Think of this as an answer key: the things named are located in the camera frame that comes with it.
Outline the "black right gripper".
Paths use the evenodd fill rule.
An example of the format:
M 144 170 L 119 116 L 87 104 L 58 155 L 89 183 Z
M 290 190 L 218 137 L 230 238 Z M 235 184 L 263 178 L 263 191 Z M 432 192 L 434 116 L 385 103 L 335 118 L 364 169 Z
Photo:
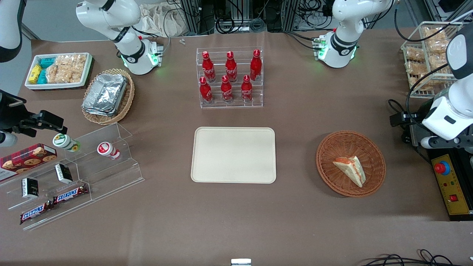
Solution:
M 67 134 L 68 128 L 64 126 L 63 118 L 45 110 L 41 110 L 39 113 L 30 113 L 28 117 L 25 99 L 3 90 L 0 91 L 0 94 L 0 129 L 2 131 L 36 136 L 37 129 L 47 129 Z

